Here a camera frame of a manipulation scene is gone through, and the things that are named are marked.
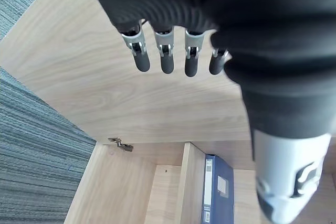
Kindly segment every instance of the robotic hand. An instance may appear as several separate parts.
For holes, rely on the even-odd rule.
[[[173,26],[186,28],[185,73],[197,72],[203,32],[216,29],[210,71],[240,84],[257,195],[273,223],[290,223],[317,189],[336,122],[336,0],[99,0],[132,51],[150,67],[141,19],[153,27],[171,73]]]

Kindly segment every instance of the wooden cabinet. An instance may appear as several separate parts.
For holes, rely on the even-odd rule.
[[[205,154],[185,143],[168,157],[165,147],[97,144],[65,223],[199,224]]]

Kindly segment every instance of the blue carpet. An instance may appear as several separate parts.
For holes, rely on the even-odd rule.
[[[0,0],[0,40],[33,1]],[[63,223],[94,145],[0,67],[0,224]]]

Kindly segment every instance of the striped carpet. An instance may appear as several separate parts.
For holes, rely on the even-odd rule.
[[[33,1],[0,0],[0,40]],[[0,224],[63,223],[94,145],[0,68]]]

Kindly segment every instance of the barcode sticker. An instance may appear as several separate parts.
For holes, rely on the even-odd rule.
[[[210,222],[210,212],[204,212],[204,221],[205,222]]]

